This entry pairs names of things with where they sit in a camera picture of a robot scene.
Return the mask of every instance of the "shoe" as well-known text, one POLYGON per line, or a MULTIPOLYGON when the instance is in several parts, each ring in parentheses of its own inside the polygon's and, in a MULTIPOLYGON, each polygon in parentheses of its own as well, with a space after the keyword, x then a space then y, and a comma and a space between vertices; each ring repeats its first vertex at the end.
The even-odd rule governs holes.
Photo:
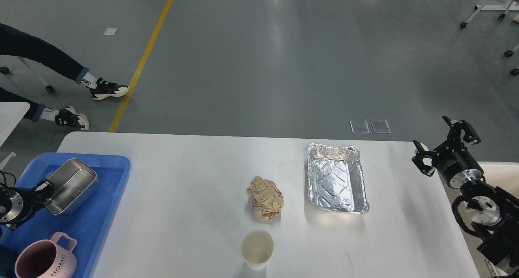
POLYGON ((62 108, 54 121, 58 126, 70 126, 83 131, 90 129, 87 117, 84 114, 78 114, 72 106, 62 108))
POLYGON ((127 85, 112 83, 99 77, 96 88, 90 88, 90 93, 95 101, 104 100, 107 97, 122 97, 128 92, 127 85))

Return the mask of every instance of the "crumpled brown paper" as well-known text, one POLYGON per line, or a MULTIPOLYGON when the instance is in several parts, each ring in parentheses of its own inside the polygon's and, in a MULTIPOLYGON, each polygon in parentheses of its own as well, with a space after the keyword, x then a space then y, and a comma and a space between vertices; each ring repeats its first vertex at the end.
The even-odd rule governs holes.
POLYGON ((271 180, 263 180, 256 176, 247 188, 247 195, 252 196, 252 211, 261 220, 271 221, 272 217, 281 213, 285 204, 283 194, 271 180))

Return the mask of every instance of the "mug handle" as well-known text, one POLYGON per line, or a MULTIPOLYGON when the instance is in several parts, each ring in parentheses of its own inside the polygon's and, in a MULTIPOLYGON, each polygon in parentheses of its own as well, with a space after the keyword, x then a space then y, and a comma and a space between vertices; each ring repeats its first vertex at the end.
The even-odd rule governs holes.
POLYGON ((69 252, 72 252, 77 245, 77 241, 75 239, 69 237, 66 233, 58 231, 52 235, 50 240, 53 241, 54 243, 58 243, 59 239, 61 239, 62 237, 65 237, 66 239, 69 240, 69 245, 66 247, 66 250, 68 250, 69 252))

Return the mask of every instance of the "pink cup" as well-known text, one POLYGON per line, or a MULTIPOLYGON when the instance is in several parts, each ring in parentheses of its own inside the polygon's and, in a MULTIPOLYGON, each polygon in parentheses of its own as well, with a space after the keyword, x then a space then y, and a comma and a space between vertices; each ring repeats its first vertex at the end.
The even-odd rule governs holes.
POLYGON ((63 232, 50 239, 36 241, 26 247, 15 263, 18 278, 70 278, 76 271, 77 259, 72 250, 77 241, 63 232), (61 237, 70 240, 66 249, 57 244, 61 237))

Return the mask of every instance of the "floor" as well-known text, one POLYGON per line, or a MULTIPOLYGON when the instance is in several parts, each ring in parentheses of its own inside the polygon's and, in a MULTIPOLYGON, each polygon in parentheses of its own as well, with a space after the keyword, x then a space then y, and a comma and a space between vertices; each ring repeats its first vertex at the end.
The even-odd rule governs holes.
MULTIPOLYGON (((0 0, 2 23, 60 47, 97 76, 129 83, 167 0, 0 0), (119 27, 116 36, 103 36, 119 27)), ((430 148, 469 121, 480 161, 519 162, 517 14, 482 0, 174 0, 117 132, 316 139, 418 139, 430 148), (353 134, 387 119, 390 134, 353 134)), ((107 131, 122 99, 89 92, 35 62, 48 94, 16 58, 0 86, 51 108, 73 105, 107 131)), ((23 120, 0 152, 5 171, 56 151, 68 127, 23 120)))

